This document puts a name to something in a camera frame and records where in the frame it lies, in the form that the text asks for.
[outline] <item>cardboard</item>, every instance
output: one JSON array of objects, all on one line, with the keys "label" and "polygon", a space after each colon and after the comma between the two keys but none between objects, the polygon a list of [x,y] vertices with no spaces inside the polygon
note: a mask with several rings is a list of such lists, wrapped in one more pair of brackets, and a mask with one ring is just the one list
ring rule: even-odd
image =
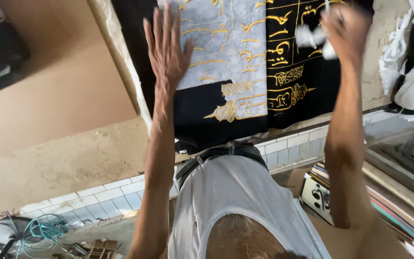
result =
[{"label": "cardboard", "polygon": [[0,154],[136,118],[86,1],[0,0],[31,52],[0,91]]}]

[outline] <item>fingers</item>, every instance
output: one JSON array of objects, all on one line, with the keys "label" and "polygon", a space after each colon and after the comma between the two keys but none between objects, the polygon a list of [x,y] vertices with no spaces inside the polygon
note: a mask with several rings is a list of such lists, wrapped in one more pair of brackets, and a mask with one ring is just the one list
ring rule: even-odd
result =
[{"label": "fingers", "polygon": [[164,7],[164,26],[162,29],[162,48],[166,51],[170,47],[170,34],[172,31],[172,16],[169,3]]},{"label": "fingers", "polygon": [[327,30],[329,37],[343,37],[343,33],[345,32],[345,28],[342,26],[339,19],[337,19],[333,13],[330,12],[330,14],[327,14],[326,12],[322,11],[321,17],[322,17],[322,27]]},{"label": "fingers", "polygon": [[162,32],[161,32],[161,16],[160,11],[158,7],[154,8],[154,14],[153,14],[153,30],[154,30],[154,50],[160,51],[161,44],[162,44]]},{"label": "fingers", "polygon": [[194,40],[193,39],[189,39],[186,41],[186,43],[184,44],[184,58],[186,61],[186,66],[189,66],[190,62],[191,62],[191,54],[193,53],[193,48],[194,48]]},{"label": "fingers", "polygon": [[180,12],[175,11],[172,25],[172,47],[181,53],[180,45]]},{"label": "fingers", "polygon": [[150,21],[148,21],[147,18],[143,18],[143,28],[145,30],[146,42],[148,44],[148,52],[152,54],[154,48],[154,38],[153,33],[151,31]]}]

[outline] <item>gold embroidery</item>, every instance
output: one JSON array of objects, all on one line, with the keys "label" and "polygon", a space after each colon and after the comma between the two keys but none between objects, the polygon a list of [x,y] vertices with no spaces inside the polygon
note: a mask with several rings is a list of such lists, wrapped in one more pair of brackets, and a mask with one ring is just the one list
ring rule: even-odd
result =
[{"label": "gold embroidery", "polygon": [[316,9],[311,9],[311,6],[306,6],[305,7],[305,12],[303,12],[302,14],[301,14],[301,25],[303,25],[303,17],[306,15],[306,14],[310,14],[310,13],[314,13],[314,15],[316,14]]},{"label": "gold embroidery", "polygon": [[244,40],[242,40],[242,43],[247,42],[247,41],[255,41],[255,42],[258,42],[259,40],[256,40],[256,39],[244,39]]},{"label": "gold embroidery", "polygon": [[[329,4],[331,4],[331,3],[341,3],[341,4],[346,4],[346,3],[344,3],[344,1],[342,1],[342,0],[330,0],[330,1],[328,1],[328,3]],[[319,5],[316,9],[317,10],[319,10],[319,8],[321,8],[322,6],[324,6],[325,5],[325,3],[322,3],[321,5]]]},{"label": "gold embroidery", "polygon": [[190,69],[190,68],[192,68],[193,66],[196,66],[196,65],[201,65],[201,64],[205,64],[205,63],[211,63],[211,62],[225,62],[225,63],[228,63],[228,69],[230,68],[230,63],[227,62],[226,60],[214,59],[214,60],[206,60],[206,61],[199,61],[199,62],[193,63],[188,67],[188,69]]},{"label": "gold embroidery", "polygon": [[201,77],[201,78],[199,78],[199,82],[202,82],[203,80],[207,80],[207,79],[215,80],[214,77]]},{"label": "gold embroidery", "polygon": [[303,75],[303,69],[304,65],[295,67],[290,69],[287,72],[279,72],[275,74],[274,76],[267,76],[267,77],[274,77],[276,79],[276,85],[279,83],[279,85],[283,85],[286,83],[293,82],[300,78]]},{"label": "gold embroidery", "polygon": [[277,34],[281,34],[281,33],[288,33],[288,30],[286,30],[286,29],[280,30],[280,31],[278,31],[276,33],[273,33],[273,34],[269,35],[269,38],[271,38],[273,36],[276,36]]},{"label": "gold embroidery", "polygon": [[[219,27],[219,28],[224,28],[224,27],[225,27],[225,24],[220,24],[218,27]],[[181,35],[183,35],[183,34],[187,34],[187,33],[189,33],[189,32],[193,32],[193,31],[210,31],[210,33],[212,34],[212,35],[211,35],[212,37],[213,37],[213,35],[214,35],[215,33],[217,33],[217,32],[219,32],[219,33],[226,32],[226,38],[224,39],[224,41],[225,41],[225,42],[227,42],[227,41],[228,41],[228,36],[230,35],[230,32],[229,32],[227,29],[216,29],[216,30],[211,30],[211,29],[209,29],[209,28],[194,28],[194,29],[189,29],[189,30],[186,30],[186,31],[182,32],[182,33],[181,33]]]},{"label": "gold embroidery", "polygon": [[[215,117],[218,121],[226,120],[226,121],[231,123],[231,122],[234,121],[234,119],[241,120],[241,119],[246,119],[246,118],[265,116],[263,114],[263,115],[249,116],[249,117],[245,117],[245,118],[238,118],[237,117],[237,112],[236,112],[236,104],[239,101],[250,99],[250,98],[253,98],[253,97],[259,97],[259,96],[263,96],[263,95],[266,95],[266,94],[257,94],[257,95],[252,95],[252,96],[249,96],[249,97],[242,97],[242,98],[237,99],[234,103],[233,103],[233,101],[229,100],[229,101],[226,102],[225,105],[217,106],[215,111],[212,114],[205,116],[204,119]],[[253,106],[258,106],[258,105],[263,105],[264,107],[266,107],[265,103],[259,103],[259,104],[255,104]]]},{"label": "gold embroidery", "polygon": [[275,65],[278,65],[278,64],[288,64],[288,62],[287,61],[281,61],[281,62],[271,64],[271,66],[275,66]]},{"label": "gold embroidery", "polygon": [[314,51],[313,53],[309,54],[308,58],[311,57],[311,56],[313,56],[316,53],[322,53],[322,50],[319,50],[318,49],[318,50]]},{"label": "gold embroidery", "polygon": [[288,41],[282,41],[281,43],[279,43],[279,45],[277,45],[276,49],[268,49],[266,51],[270,53],[277,52],[277,54],[282,55],[282,53],[284,53],[284,48],[281,47],[282,45],[288,46],[287,52],[290,50],[290,43]]},{"label": "gold embroidery", "polygon": [[274,0],[266,0],[266,2],[258,2],[256,5],[255,5],[255,8],[258,8],[258,7],[260,7],[260,6],[265,6],[266,5],[266,3],[270,3],[270,4],[272,4],[272,3],[274,3]]},{"label": "gold embroidery", "polygon": [[249,54],[249,56],[245,57],[245,60],[247,62],[250,62],[253,58],[256,58],[256,57],[259,57],[259,56],[264,56],[263,60],[266,60],[266,53],[252,55],[252,53],[250,51],[244,50],[239,54],[239,58],[242,57],[242,55],[244,55],[244,54]]},{"label": "gold embroidery", "polygon": [[[266,19],[274,19],[274,20],[277,20],[279,22],[279,24],[282,25],[282,24],[284,24],[288,20],[287,15],[289,15],[291,12],[292,11],[289,11],[284,17],[282,17],[282,16],[276,16],[276,15],[268,15],[268,16],[266,16]],[[254,21],[253,23],[251,23],[249,25],[241,24],[242,25],[242,30],[245,33],[248,33],[250,31],[250,28],[251,27],[253,27],[254,25],[257,25],[259,23],[265,22],[266,19],[261,19],[261,20],[258,20],[258,21]]]},{"label": "gold embroidery", "polygon": [[256,71],[256,69],[244,69],[242,70],[242,73],[251,72],[251,71]]},{"label": "gold embroidery", "polygon": [[280,90],[268,90],[270,92],[283,92],[276,98],[268,98],[268,103],[271,106],[268,110],[272,111],[283,111],[296,105],[299,100],[302,100],[306,94],[313,91],[315,88],[307,88],[306,84],[299,85],[295,84],[293,87],[287,87]]},{"label": "gold embroidery", "polygon": [[265,21],[266,21],[266,19],[261,19],[261,20],[258,20],[258,21],[254,21],[253,23],[251,23],[249,25],[241,24],[242,25],[242,30],[245,33],[248,33],[250,31],[251,27],[253,27],[254,25],[259,24],[259,23],[264,23]]}]

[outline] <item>hand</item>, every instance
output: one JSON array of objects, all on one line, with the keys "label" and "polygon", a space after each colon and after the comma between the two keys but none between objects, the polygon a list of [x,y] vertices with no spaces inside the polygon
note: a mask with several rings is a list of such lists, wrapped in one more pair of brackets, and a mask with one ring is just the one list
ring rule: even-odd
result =
[{"label": "hand", "polygon": [[330,7],[330,13],[323,11],[321,17],[322,27],[328,32],[328,39],[340,62],[350,62],[361,68],[371,18],[346,6]]},{"label": "hand", "polygon": [[186,42],[183,53],[180,46],[180,14],[176,12],[172,21],[169,4],[166,4],[162,18],[160,10],[154,8],[154,38],[147,18],[143,19],[143,27],[149,59],[156,75],[155,95],[157,98],[172,98],[190,65],[193,41]]}]

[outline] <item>tiled wall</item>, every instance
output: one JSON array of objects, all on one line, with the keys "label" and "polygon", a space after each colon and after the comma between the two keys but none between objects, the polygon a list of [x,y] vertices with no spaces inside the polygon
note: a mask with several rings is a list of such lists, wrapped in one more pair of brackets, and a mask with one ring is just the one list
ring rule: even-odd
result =
[{"label": "tiled wall", "polygon": [[[20,216],[36,218],[43,214],[61,215],[70,225],[89,224],[97,218],[107,219],[140,209],[145,187],[139,175],[75,193],[43,200],[20,209]],[[170,195],[177,195],[175,186]]]},{"label": "tiled wall", "polygon": [[275,170],[309,158],[323,156],[328,125],[255,145],[268,169]]},{"label": "tiled wall", "polygon": [[[372,138],[392,134],[408,127],[410,123],[396,114],[383,111],[363,116],[365,133]],[[277,138],[255,145],[261,152],[269,170],[323,156],[328,125]],[[21,208],[21,216],[35,218],[43,214],[60,214],[69,224],[77,221],[88,223],[97,218],[106,219],[126,215],[140,209],[144,191],[144,176],[126,178],[61,197],[29,204]],[[175,185],[170,196],[177,195]]]}]

